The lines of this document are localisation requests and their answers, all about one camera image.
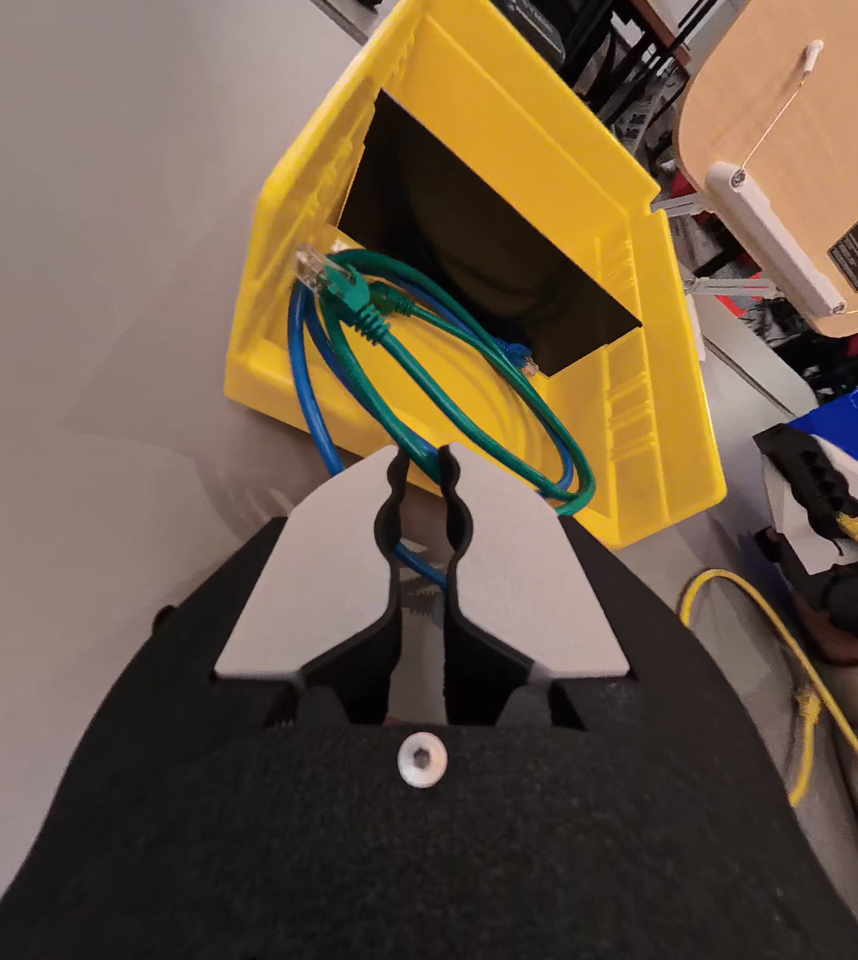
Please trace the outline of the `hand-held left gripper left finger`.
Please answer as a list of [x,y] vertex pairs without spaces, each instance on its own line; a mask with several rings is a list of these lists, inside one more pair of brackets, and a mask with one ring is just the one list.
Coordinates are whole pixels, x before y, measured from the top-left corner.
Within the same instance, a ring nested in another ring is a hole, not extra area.
[[215,664],[221,681],[326,688],[354,724],[383,724],[402,648],[393,560],[408,455],[384,446],[295,506]]

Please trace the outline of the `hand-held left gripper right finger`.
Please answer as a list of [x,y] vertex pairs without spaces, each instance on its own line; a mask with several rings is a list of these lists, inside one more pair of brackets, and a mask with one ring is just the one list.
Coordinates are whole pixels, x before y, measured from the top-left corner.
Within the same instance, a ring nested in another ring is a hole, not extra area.
[[439,450],[452,548],[443,696],[449,724],[495,724],[516,690],[622,681],[627,656],[562,524],[533,488],[469,447]]

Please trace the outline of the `yellow plastic bin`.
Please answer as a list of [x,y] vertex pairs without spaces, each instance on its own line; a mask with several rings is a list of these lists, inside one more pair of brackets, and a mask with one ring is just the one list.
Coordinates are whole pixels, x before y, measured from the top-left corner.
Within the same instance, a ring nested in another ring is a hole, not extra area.
[[651,209],[657,187],[490,2],[400,2],[277,162],[256,202],[226,396],[308,430],[294,344],[336,448],[365,456],[394,441],[328,367],[306,330],[313,317],[289,332],[300,248],[351,260],[474,333],[437,283],[339,229],[381,92],[641,323],[550,376],[526,348],[518,363],[594,477],[575,520],[621,549],[719,503],[723,470],[670,228]]

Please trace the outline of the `black bin divider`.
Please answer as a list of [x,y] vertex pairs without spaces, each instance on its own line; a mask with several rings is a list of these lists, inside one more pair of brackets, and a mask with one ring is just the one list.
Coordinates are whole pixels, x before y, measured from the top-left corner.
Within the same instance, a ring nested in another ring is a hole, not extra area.
[[641,327],[437,137],[379,93],[339,229],[437,283],[554,375]]

